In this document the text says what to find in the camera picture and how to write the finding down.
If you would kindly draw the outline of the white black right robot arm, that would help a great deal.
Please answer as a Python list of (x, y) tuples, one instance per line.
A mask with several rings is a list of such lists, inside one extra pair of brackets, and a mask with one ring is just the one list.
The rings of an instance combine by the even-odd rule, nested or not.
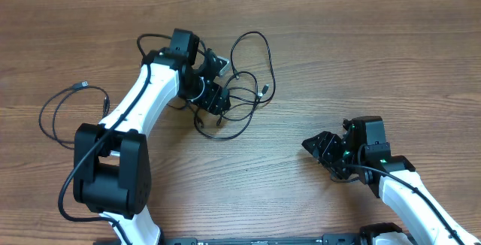
[(394, 223), (361, 228), (357, 244), (478, 244), (427, 190), (405, 156), (392, 155), (380, 116), (343, 121), (343, 135), (323, 131), (303, 141), (303, 148), (335, 183), (359, 181), (390, 207), (407, 227)]

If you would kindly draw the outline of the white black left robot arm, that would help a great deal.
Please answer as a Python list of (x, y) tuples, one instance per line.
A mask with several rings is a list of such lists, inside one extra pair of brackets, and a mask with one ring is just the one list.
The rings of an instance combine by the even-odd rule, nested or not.
[(74, 200), (114, 229), (118, 244), (161, 244), (162, 230), (148, 210), (152, 176), (147, 139), (175, 97), (213, 115), (230, 106), (229, 91), (215, 83), (230, 61), (204, 50), (196, 68), (200, 38), (175, 29), (170, 44), (142, 51), (141, 72), (125, 98), (98, 124), (82, 124), (74, 136), (74, 168), (65, 181)]

